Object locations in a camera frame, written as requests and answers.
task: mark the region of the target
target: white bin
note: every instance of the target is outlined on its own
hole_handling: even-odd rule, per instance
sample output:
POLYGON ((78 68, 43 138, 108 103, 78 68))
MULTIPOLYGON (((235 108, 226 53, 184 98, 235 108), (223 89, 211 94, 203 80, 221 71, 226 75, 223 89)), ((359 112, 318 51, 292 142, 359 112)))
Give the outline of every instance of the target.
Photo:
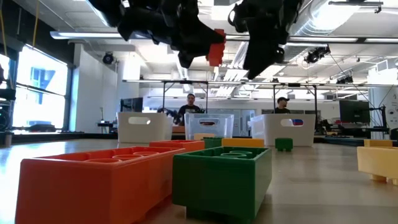
POLYGON ((172 118, 165 113, 118 113, 120 143, 150 143, 171 140, 172 118))
POLYGON ((293 146, 312 146, 315 114, 263 114, 251 119, 251 130, 266 146, 275 146, 276 138, 291 138, 293 146), (293 119, 301 119, 303 125, 294 126, 293 119))
POLYGON ((215 137, 231 138, 234 125, 233 114, 186 113, 185 139, 194 140, 195 134, 214 134, 215 137))

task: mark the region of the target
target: person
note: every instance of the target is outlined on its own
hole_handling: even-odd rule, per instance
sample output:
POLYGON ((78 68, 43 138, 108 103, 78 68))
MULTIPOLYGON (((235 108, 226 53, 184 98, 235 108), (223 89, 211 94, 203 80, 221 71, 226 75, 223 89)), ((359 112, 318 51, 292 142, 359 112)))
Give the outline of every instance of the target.
POLYGON ((198 106, 194 105, 195 102, 195 95, 190 93, 187 96, 187 103, 186 105, 182 106, 180 110, 178 111, 178 114, 182 116, 182 121, 180 123, 181 126, 185 125, 185 118, 184 115, 185 113, 199 113, 200 108, 198 106))
POLYGON ((275 114, 279 113, 279 114, 287 114, 290 113, 290 110, 286 108, 287 106, 287 102, 290 99, 288 98, 284 98, 284 97, 280 97, 277 102, 278 102, 278 106, 275 108, 275 114))

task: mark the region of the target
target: green block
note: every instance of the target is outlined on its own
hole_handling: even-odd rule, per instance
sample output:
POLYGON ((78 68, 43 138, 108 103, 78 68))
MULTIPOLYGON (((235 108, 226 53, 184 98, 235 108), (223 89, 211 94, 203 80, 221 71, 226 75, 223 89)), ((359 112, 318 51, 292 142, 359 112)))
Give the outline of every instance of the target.
POLYGON ((271 178, 269 149, 216 147, 178 154, 173 158, 172 200, 186 206, 191 217, 215 213, 228 223, 245 223, 255 219, 271 178), (251 152, 253 158, 220 156, 231 151, 251 152))
POLYGON ((275 139, 275 148, 282 152, 284 149, 287 152, 291 152, 293 149, 293 139, 291 138, 276 138, 275 139))
POLYGON ((204 137, 205 149, 211 149, 214 147, 221 147, 221 142, 223 138, 212 138, 212 137, 204 137))

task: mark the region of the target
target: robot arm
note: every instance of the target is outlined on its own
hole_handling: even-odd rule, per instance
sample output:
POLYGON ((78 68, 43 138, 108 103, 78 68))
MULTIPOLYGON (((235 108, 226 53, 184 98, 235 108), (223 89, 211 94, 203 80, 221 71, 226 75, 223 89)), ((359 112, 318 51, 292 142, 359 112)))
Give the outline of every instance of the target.
MULTIPOLYGON (((121 0, 87 1, 107 26, 117 27, 123 39, 140 35, 178 50, 184 68, 189 68, 195 57, 207 56, 214 50, 220 63, 225 35, 199 20, 198 0, 129 0, 129 7, 124 7, 121 0)), ((286 44, 288 30, 302 3, 303 0, 243 0, 235 5, 234 18, 228 21, 237 32, 249 32, 243 66, 249 79, 284 60, 280 46, 286 44)))

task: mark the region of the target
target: black shirt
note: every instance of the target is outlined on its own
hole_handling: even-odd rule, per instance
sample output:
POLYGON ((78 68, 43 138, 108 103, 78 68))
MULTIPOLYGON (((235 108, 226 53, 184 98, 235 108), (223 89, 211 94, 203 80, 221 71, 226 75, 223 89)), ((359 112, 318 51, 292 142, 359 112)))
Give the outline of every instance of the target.
POLYGON ((189 106, 189 105, 184 105, 180 108, 180 110, 178 111, 178 114, 182 115, 182 122, 180 123, 180 125, 184 126, 185 125, 185 118, 184 118, 184 114, 185 113, 199 113, 200 112, 200 108, 199 106, 189 106))
POLYGON ((290 110, 286 109, 286 108, 283 108, 283 109, 275 108, 275 114, 277 114, 277 113, 286 114, 286 113, 290 113, 290 110))

